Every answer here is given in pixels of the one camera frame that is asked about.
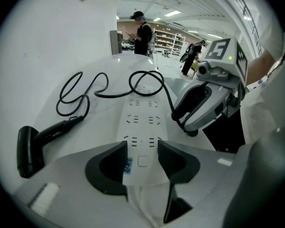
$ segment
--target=white cloth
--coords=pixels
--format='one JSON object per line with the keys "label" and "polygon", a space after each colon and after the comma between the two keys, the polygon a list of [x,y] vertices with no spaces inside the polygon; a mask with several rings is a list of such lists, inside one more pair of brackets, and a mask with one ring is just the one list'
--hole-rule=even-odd
{"label": "white cloth", "polygon": [[[277,61],[285,52],[285,33],[272,14],[259,43]],[[277,127],[285,126],[285,62],[241,102],[246,143],[253,143]]]}

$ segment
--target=person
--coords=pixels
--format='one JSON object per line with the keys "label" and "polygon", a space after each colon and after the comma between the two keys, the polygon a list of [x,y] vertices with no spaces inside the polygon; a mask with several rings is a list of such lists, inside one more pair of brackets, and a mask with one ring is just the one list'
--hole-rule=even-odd
{"label": "person", "polygon": [[201,53],[201,47],[205,46],[205,43],[206,42],[204,40],[200,40],[198,43],[189,45],[188,49],[186,50],[189,55],[181,71],[184,76],[188,76],[187,73],[189,72],[194,59],[198,59],[199,53]]}
{"label": "person", "polygon": [[203,129],[218,151],[236,153],[240,146],[285,127],[285,32],[273,12],[267,19],[258,40],[264,51],[248,65],[246,85],[266,76],[277,61],[280,65],[266,82],[245,96],[241,108],[230,118],[222,115]]}
{"label": "person", "polygon": [[148,43],[152,38],[152,29],[147,22],[143,12],[135,12],[130,19],[135,21],[135,24],[140,25],[137,29],[137,35],[126,32],[131,38],[136,39],[134,44],[134,53],[140,55],[148,55]]}

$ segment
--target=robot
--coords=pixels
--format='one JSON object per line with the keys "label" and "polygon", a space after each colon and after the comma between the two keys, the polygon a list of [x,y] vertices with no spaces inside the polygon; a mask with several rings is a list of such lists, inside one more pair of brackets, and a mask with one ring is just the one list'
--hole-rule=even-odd
{"label": "robot", "polygon": [[[198,69],[198,79],[183,90],[171,116],[191,136],[219,114],[228,117],[239,109],[247,59],[235,38],[227,38],[213,41]],[[152,97],[126,96],[116,142],[47,166],[41,147],[83,119],[40,133],[22,128],[18,170],[29,179],[13,197],[19,209],[40,227],[158,227],[145,210],[129,205],[135,203],[129,194],[133,187],[168,183],[163,227],[227,228],[249,224],[274,195],[285,193],[280,189],[285,184],[285,129],[242,146],[237,154],[181,145],[167,141],[160,99]],[[132,104],[146,107],[136,113]],[[137,125],[130,126],[131,121]]]}

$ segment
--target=white table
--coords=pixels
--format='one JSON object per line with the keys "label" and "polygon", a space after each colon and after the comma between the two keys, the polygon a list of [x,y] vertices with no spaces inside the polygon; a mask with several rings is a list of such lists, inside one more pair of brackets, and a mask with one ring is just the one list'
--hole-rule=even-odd
{"label": "white table", "polygon": [[[157,70],[150,62],[150,58],[141,55],[114,55],[111,58],[105,58],[100,61],[91,63],[83,67],[81,71],[84,73],[81,81],[73,89],[73,91],[66,97],[65,100],[71,100],[84,93],[96,74],[105,72],[110,80],[108,89],[103,94],[119,94],[130,90],[128,79],[130,74],[138,70]],[[133,78],[133,85],[140,75]],[[40,111],[36,124],[34,127],[38,131],[67,120],[68,117],[61,117],[56,113],[56,103],[59,99],[59,93],[68,80],[66,78],[59,86],[53,89],[52,94],[45,102]],[[160,87],[156,79],[151,76],[146,76],[142,84]],[[75,152],[84,151],[103,144],[116,142],[118,126],[121,112],[124,105],[124,97],[116,99],[104,99],[94,96],[94,91],[103,88],[105,85],[105,77],[100,76],[90,89],[88,95],[90,97],[91,105],[90,111],[86,119],[80,124],[76,125],[70,132],[55,141],[46,145],[43,149],[45,163],[49,163],[59,157],[72,154]],[[171,94],[172,101],[175,102],[176,95],[168,87]],[[166,118],[168,140],[176,143],[195,146],[202,149],[214,150],[212,144],[205,136],[203,131],[199,131],[196,137],[189,137],[183,130],[171,119],[171,110],[168,104],[167,96],[164,90],[159,92],[161,101],[163,102],[163,111]],[[60,105],[60,111],[69,113],[76,108],[77,104]],[[75,115],[83,115],[86,110],[86,100],[82,107]]]}

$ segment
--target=ceiling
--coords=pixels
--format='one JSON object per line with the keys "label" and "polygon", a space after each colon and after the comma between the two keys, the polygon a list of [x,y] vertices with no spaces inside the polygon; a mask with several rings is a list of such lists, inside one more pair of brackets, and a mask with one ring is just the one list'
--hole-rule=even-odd
{"label": "ceiling", "polygon": [[[239,33],[231,17],[215,0],[118,0],[117,4],[120,19],[128,19],[135,11],[142,11],[150,21],[160,17],[158,23],[184,31],[198,31],[198,34],[193,35],[209,41],[215,38],[207,33],[222,37]],[[175,10],[181,13],[165,16]]]}

